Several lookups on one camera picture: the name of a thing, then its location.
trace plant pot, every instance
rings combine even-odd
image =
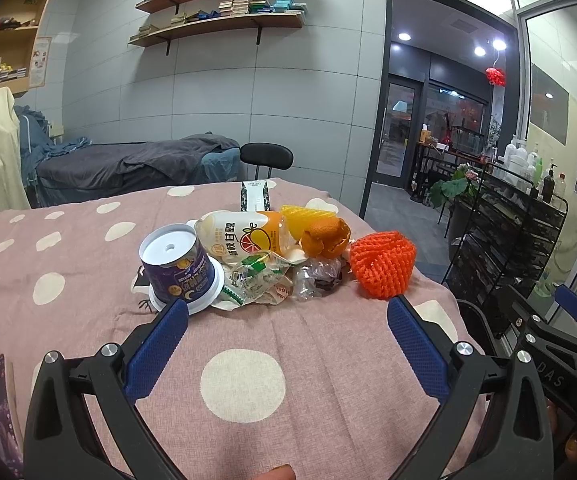
[[[462,204],[461,201],[456,200],[451,206],[452,215],[451,222],[449,223],[449,233],[447,238],[449,240],[449,259],[452,260],[453,256],[457,252],[458,245],[453,245],[453,240],[456,238],[461,238],[464,232],[467,230],[467,222],[469,221],[469,215],[471,210]]]

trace blue gripper pad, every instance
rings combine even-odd
[[[555,290],[555,301],[566,310],[577,322],[577,296],[566,285],[560,285]]]
[[[128,363],[124,394],[129,402],[151,394],[187,328],[188,307],[177,300]]]
[[[424,392],[443,404],[451,391],[446,361],[399,298],[389,301],[387,321]]]

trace ceiling vent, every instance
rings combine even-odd
[[[475,27],[472,23],[466,22],[460,18],[452,22],[451,27],[457,28],[457,30],[461,30],[467,34],[473,34],[478,29],[478,27]]]

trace glass door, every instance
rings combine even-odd
[[[415,141],[420,135],[422,84],[390,78],[377,151],[371,154],[372,182],[406,187]]]

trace orange foam fruit net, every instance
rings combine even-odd
[[[408,288],[416,253],[398,231],[373,233],[351,246],[351,270],[372,296],[389,300]]]

